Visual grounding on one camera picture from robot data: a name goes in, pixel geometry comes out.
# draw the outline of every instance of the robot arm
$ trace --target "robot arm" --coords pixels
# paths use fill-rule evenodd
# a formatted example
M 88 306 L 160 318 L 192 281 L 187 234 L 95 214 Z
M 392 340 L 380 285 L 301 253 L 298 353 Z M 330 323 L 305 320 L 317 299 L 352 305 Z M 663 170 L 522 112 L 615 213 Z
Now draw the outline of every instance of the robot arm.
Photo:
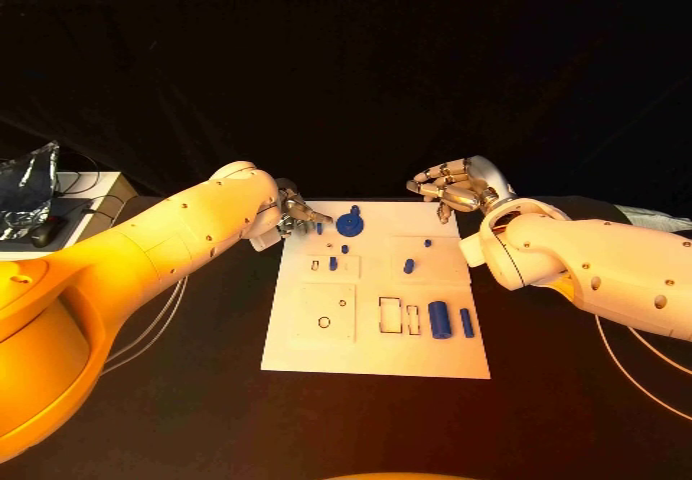
M 0 462 L 75 413 L 137 308 L 241 238 L 262 250 L 310 221 L 331 219 L 235 162 L 72 247 L 0 262 Z
M 483 211 L 480 230 L 460 248 L 471 267 L 487 263 L 504 288 L 552 288 L 587 312 L 692 340 L 692 246 L 683 237 L 602 220 L 571 221 L 551 205 L 516 198 L 478 156 L 428 169 L 408 189 L 440 198 L 442 222 L 450 208 Z

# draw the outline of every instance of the small blue piece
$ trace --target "small blue piece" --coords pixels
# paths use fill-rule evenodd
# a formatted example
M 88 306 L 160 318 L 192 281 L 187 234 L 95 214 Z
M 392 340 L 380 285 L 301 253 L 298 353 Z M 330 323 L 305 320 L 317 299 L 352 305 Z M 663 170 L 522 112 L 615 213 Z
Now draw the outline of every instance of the small blue piece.
M 463 308 L 461 312 L 461 325 L 464 326 L 464 335 L 465 338 L 473 338 L 473 325 L 471 325 L 471 315 L 468 314 L 468 310 Z
M 357 205 L 350 207 L 350 213 L 339 217 L 336 221 L 336 231 L 344 237 L 354 237 L 363 231 L 363 219 L 360 218 Z
M 414 265 L 415 265 L 414 259 L 409 258 L 406 260 L 406 263 L 403 264 L 403 273 L 411 273 L 414 271 Z
M 444 302 L 432 302 L 428 304 L 429 328 L 432 330 L 432 338 L 438 340 L 451 337 L 450 315 L 447 313 L 447 304 Z

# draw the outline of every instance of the black curtain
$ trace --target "black curtain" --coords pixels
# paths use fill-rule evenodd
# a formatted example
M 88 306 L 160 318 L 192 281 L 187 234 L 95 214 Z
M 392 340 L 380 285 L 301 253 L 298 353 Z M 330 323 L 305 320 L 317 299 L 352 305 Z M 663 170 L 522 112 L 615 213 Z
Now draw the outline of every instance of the black curtain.
M 378 197 L 483 154 L 523 195 L 690 215 L 683 8 L 4 3 L 0 157 L 57 139 L 160 194 L 249 159 L 305 197 Z

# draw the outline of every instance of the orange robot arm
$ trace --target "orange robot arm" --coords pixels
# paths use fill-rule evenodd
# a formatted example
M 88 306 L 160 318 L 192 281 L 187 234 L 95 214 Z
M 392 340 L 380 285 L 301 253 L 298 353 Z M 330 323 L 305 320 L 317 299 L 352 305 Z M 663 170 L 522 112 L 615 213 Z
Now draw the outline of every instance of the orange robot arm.
M 271 176 L 235 162 L 72 247 L 0 262 L 0 462 L 75 413 L 137 308 L 241 238 L 278 241 L 277 205 Z

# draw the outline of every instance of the aluminum foil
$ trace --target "aluminum foil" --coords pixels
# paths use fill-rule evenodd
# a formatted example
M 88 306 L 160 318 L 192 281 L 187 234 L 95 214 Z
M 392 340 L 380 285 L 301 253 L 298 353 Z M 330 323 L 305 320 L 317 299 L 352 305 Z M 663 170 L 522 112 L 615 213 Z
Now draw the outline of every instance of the aluminum foil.
M 0 161 L 0 240 L 16 240 L 47 218 L 60 147 L 50 142 L 13 160 Z

